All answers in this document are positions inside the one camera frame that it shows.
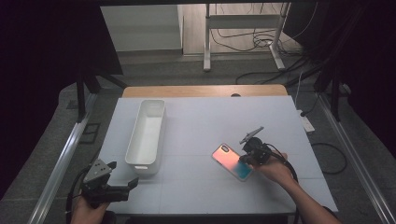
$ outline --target aluminum rail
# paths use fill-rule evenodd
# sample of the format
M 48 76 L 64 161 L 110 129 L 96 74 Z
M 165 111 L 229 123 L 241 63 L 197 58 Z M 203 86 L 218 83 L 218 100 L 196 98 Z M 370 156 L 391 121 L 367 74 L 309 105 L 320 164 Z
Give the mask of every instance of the aluminum rail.
M 85 117 L 83 118 L 81 123 L 75 124 L 72 132 L 70 133 L 70 136 L 67 139 L 66 144 L 64 145 L 64 149 L 62 150 L 62 153 L 59 156 L 59 159 L 52 170 L 46 187 L 44 187 L 43 192 L 41 193 L 40 198 L 35 205 L 35 209 L 33 210 L 33 213 L 30 216 L 28 223 L 44 222 L 47 213 L 50 210 L 50 206 L 55 197 L 55 194 L 58 191 L 62 180 L 64 179 L 64 173 L 66 172 L 67 166 L 69 165 L 73 157 L 75 149 L 78 145 L 79 138 L 84 132 L 88 119 L 91 116 L 93 104 L 96 100 L 96 97 L 97 95 L 92 93 L 88 96 L 88 100 L 86 103 L 87 112 L 85 114 Z
M 319 101 L 320 105 L 323 111 L 325 112 L 326 117 L 330 121 L 333 129 L 335 130 L 335 133 L 337 134 L 338 139 L 343 145 L 346 155 L 350 163 L 352 164 L 353 168 L 355 169 L 355 172 L 359 180 L 361 181 L 361 184 L 363 185 L 364 189 L 366 190 L 367 195 L 372 201 L 372 204 L 376 212 L 378 213 L 379 217 L 381 218 L 382 223 L 395 224 L 396 223 L 395 216 L 390 211 L 388 203 L 386 202 L 384 196 L 382 195 L 380 188 L 378 187 L 378 185 L 375 183 L 375 181 L 367 171 L 367 168 L 365 167 L 363 161 L 361 160 L 358 151 L 356 150 L 356 148 L 354 148 L 352 142 L 348 138 L 343 125 L 341 124 L 341 122 L 335 120 L 330 110 L 330 104 L 327 101 L 327 99 L 322 96 L 319 96 L 319 99 L 320 99 Z

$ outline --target metal frame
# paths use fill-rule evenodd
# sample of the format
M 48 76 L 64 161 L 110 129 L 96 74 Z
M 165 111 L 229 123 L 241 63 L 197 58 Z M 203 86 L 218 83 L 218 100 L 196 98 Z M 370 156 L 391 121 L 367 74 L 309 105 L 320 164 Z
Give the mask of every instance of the metal frame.
M 96 100 L 96 97 L 96 94 L 91 93 L 89 95 L 86 104 L 85 117 L 82 119 L 81 122 L 77 122 L 75 124 L 72 132 L 70 133 L 70 136 L 67 139 L 66 144 L 64 145 L 64 149 L 62 150 L 61 156 L 59 157 L 59 160 L 56 162 L 55 167 L 52 170 L 46 187 L 44 187 L 43 192 L 41 193 L 40 198 L 35 205 L 35 209 L 33 210 L 33 213 L 30 216 L 28 223 L 44 222 L 47 213 L 50 210 L 50 206 L 52 204 L 53 198 L 55 197 L 56 191 L 61 185 L 66 169 L 78 145 L 78 140 L 84 132 L 88 119 L 91 116 L 93 104 Z
M 269 49 L 274 57 L 277 69 L 285 70 L 285 64 L 279 56 L 277 42 L 285 24 L 286 14 L 290 3 L 285 3 L 280 15 L 213 15 L 210 16 L 210 5 L 206 4 L 205 16 L 205 50 L 204 50 L 204 71 L 210 71 L 210 29 L 256 29 L 256 28 L 276 28 L 273 42 Z
M 361 181 L 361 184 L 363 185 L 367 195 L 372 201 L 372 204 L 379 217 L 381 218 L 382 223 L 396 223 L 395 216 L 392 214 L 392 211 L 390 211 L 388 203 L 386 202 L 383 194 L 381 193 L 380 188 L 367 171 L 367 168 L 361 160 L 358 151 L 353 146 L 352 142 L 347 136 L 343 125 L 341 124 L 341 122 L 338 122 L 332 115 L 329 102 L 325 97 L 319 96 L 319 103 L 323 111 L 325 112 L 327 119 L 332 125 L 334 132 L 337 134 L 338 139 L 343 145 L 348 160 L 352 164 L 359 180 Z

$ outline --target white tray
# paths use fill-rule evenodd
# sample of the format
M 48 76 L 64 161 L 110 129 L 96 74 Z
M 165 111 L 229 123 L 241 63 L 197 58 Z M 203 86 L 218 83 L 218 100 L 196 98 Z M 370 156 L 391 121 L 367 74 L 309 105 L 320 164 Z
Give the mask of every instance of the white tray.
M 145 100 L 139 107 L 125 161 L 138 175 L 154 175 L 161 165 L 165 102 Z

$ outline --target gray carpet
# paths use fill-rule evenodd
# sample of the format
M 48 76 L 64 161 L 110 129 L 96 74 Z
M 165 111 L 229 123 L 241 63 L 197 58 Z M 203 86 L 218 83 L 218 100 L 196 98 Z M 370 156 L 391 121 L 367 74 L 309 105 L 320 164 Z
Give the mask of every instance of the gray carpet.
M 290 66 L 296 59 L 286 58 L 285 63 Z M 259 60 L 241 60 L 240 58 L 214 60 L 212 71 L 209 73 L 203 72 L 202 61 L 191 60 L 188 62 L 131 63 L 122 68 L 125 76 L 115 77 L 132 86 L 234 84 L 235 79 L 245 73 L 276 71 L 275 63 L 269 55 L 264 55 Z M 271 83 L 283 84 L 288 79 L 299 76 L 300 71 L 287 73 Z M 239 84 L 254 84 L 274 75 L 247 76 L 241 78 Z M 316 100 L 316 94 L 312 91 L 313 81 L 315 81 L 315 77 L 308 78 L 302 82 L 300 87 L 297 106 L 302 110 L 309 110 Z M 78 145 L 45 223 L 65 223 L 65 197 L 71 183 L 77 173 L 100 150 L 106 136 L 108 124 L 122 90 L 106 80 L 100 79 L 100 82 L 103 89 L 98 95 L 89 120 L 89 124 L 92 124 L 93 128 L 95 124 L 100 124 L 98 133 L 96 137 L 91 134 L 81 137 L 81 140 L 86 143 Z M 288 89 L 288 92 L 294 98 L 297 87 Z M 0 202 L 0 223 L 26 223 L 29 219 L 77 119 L 77 110 L 73 109 L 75 101 L 75 86 L 65 88 L 61 92 L 60 103 L 52 121 L 31 158 L 26 162 L 19 176 Z M 340 99 L 340 116 L 371 175 L 375 178 L 392 210 L 396 211 L 396 162 L 394 158 L 348 106 L 346 98 Z M 318 105 L 307 117 L 316 128 L 314 133 L 308 135 L 311 143 L 330 143 L 341 148 L 330 122 Z M 323 170 L 336 171 L 342 167 L 342 157 L 338 153 L 323 146 L 314 147 L 314 150 Z M 343 173 L 325 175 L 325 177 L 340 210 L 337 216 L 344 223 L 381 223 L 350 164 Z M 124 223 L 125 220 L 126 217 L 119 217 L 119 223 Z

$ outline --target wall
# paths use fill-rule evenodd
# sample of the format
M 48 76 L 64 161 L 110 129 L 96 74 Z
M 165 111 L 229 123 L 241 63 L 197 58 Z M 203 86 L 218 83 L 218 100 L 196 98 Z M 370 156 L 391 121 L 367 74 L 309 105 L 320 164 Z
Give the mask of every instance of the wall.
M 177 6 L 101 9 L 116 51 L 181 49 Z

